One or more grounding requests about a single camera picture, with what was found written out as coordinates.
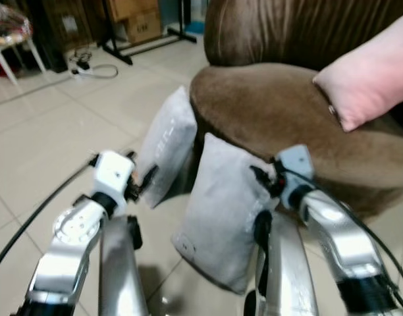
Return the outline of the small grey printed pillow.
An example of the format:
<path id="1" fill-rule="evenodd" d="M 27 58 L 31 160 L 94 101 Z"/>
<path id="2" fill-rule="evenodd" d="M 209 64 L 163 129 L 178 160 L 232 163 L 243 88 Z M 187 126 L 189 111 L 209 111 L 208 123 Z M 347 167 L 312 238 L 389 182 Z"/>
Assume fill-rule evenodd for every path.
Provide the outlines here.
<path id="1" fill-rule="evenodd" d="M 141 193 L 148 207 L 165 199 L 192 150 L 198 124 L 186 87 L 181 86 L 163 102 L 142 142 L 136 172 L 144 176 L 152 165 L 159 166 L 153 184 Z"/>

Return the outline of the large grey pillow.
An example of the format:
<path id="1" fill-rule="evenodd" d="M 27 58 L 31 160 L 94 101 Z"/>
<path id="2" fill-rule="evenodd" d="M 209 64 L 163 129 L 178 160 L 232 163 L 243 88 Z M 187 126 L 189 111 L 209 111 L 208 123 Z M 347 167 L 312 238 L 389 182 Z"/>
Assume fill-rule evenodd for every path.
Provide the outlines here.
<path id="1" fill-rule="evenodd" d="M 272 205 L 252 167 L 273 172 L 258 157 L 207 133 L 186 214 L 173 235 L 175 249 L 193 268 L 238 295 L 250 279 L 255 217 Z"/>

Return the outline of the brown velvet sofa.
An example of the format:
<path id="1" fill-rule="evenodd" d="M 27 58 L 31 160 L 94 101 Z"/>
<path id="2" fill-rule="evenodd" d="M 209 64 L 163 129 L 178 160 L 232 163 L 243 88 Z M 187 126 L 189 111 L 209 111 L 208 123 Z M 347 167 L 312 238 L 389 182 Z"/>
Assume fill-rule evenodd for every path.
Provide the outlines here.
<path id="1" fill-rule="evenodd" d="M 209 133 L 260 159 L 309 148 L 316 181 L 369 220 L 403 201 L 403 102 L 345 132 L 313 84 L 403 15 L 403 0 L 210 0 L 208 66 L 190 84 L 196 153 Z"/>

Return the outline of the pink pillow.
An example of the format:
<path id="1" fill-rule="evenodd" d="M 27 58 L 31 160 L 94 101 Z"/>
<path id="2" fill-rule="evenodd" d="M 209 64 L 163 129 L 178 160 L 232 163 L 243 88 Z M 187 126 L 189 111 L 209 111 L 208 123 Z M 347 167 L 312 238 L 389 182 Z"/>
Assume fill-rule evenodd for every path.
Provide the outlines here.
<path id="1" fill-rule="evenodd" d="M 344 132 L 403 102 L 403 16 L 326 66 L 313 83 L 330 99 Z"/>

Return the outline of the silver left robot leg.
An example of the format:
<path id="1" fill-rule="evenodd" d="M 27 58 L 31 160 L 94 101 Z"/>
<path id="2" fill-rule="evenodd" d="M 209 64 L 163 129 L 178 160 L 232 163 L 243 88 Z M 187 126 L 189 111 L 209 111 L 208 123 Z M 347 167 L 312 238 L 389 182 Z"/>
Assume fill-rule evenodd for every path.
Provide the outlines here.
<path id="1" fill-rule="evenodd" d="M 103 226 L 100 241 L 99 316 L 150 316 L 135 251 L 142 247 L 138 220 L 123 215 Z"/>

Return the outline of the silver robot leg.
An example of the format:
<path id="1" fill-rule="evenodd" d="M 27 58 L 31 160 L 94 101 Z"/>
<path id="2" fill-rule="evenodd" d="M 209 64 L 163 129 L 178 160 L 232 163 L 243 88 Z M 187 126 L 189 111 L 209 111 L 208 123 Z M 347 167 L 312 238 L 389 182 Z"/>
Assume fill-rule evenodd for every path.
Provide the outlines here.
<path id="1" fill-rule="evenodd" d="M 135 251 L 142 247 L 138 220 L 123 215 L 103 226 L 100 241 L 99 316 L 150 316 Z"/>
<path id="2" fill-rule="evenodd" d="M 262 211 L 255 218 L 254 240 L 255 289 L 246 295 L 244 316 L 319 316 L 298 223 L 277 211 Z"/>

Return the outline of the silver right robot leg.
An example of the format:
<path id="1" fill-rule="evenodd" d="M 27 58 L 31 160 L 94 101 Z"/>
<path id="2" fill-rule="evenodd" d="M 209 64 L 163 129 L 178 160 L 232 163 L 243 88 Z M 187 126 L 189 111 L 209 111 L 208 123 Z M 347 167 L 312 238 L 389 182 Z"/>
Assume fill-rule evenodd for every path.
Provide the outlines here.
<path id="1" fill-rule="evenodd" d="M 254 240 L 255 289 L 246 295 L 244 316 L 319 316 L 298 223 L 277 211 L 262 211 L 255 218 Z"/>

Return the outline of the white power strip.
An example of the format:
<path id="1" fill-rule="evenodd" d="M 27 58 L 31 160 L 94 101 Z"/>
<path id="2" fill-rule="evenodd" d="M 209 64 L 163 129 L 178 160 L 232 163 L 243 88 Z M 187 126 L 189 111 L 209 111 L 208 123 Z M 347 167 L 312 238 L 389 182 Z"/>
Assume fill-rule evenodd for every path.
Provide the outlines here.
<path id="1" fill-rule="evenodd" d="M 93 68 L 87 59 L 75 59 L 69 62 L 69 66 L 73 78 L 94 78 Z"/>

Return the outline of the black metal stand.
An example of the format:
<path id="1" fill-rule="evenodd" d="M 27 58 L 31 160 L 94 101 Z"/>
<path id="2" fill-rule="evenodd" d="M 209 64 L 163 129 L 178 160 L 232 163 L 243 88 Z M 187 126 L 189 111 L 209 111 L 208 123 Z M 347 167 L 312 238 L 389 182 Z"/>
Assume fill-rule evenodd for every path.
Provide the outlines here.
<path id="1" fill-rule="evenodd" d="M 107 0 L 98 0 L 100 8 L 97 9 L 99 17 L 105 21 L 106 34 L 102 39 L 98 41 L 98 46 L 102 48 L 105 53 L 108 53 L 114 58 L 117 58 L 128 66 L 132 66 L 134 63 L 132 58 L 135 55 L 141 55 L 153 50 L 162 48 L 172 44 L 180 42 L 189 42 L 190 44 L 196 44 L 198 37 L 188 32 L 188 24 L 192 21 L 192 0 L 166 0 L 166 2 L 172 3 L 176 9 L 177 25 L 165 25 L 161 24 L 163 28 L 163 34 L 159 38 L 142 42 L 141 44 L 129 44 L 125 40 L 118 39 L 114 34 L 113 22 L 111 15 L 109 14 L 109 8 Z M 161 0 L 159 0 L 160 17 L 161 14 Z"/>

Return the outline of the brown cardboard box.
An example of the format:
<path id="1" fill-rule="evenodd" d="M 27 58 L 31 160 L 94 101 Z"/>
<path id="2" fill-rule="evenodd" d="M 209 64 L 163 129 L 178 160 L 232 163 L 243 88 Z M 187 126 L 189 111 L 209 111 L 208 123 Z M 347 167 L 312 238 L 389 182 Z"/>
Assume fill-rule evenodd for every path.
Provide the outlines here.
<path id="1" fill-rule="evenodd" d="M 162 36 L 159 0 L 107 0 L 107 3 L 118 39 L 141 44 Z"/>

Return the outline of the dark wooden cabinet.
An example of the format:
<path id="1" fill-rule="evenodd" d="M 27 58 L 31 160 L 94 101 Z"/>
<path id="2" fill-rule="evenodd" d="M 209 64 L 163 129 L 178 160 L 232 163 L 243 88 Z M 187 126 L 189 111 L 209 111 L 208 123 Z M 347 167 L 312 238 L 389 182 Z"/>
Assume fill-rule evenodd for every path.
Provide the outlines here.
<path id="1" fill-rule="evenodd" d="M 107 33 L 98 0 L 11 0 L 33 24 L 33 40 L 46 68 L 66 72 L 65 54 Z"/>

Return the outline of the white small table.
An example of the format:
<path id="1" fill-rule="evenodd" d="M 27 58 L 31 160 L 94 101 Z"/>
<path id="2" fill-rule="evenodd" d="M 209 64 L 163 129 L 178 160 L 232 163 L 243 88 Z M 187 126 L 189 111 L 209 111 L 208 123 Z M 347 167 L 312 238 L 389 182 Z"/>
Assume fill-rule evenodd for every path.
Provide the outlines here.
<path id="1" fill-rule="evenodd" d="M 41 72 L 46 73 L 46 67 L 33 41 L 33 33 L 33 25 L 24 13 L 0 3 L 0 66 L 9 81 L 15 86 L 18 86 L 18 80 L 3 56 L 3 51 L 8 48 L 26 44 Z"/>

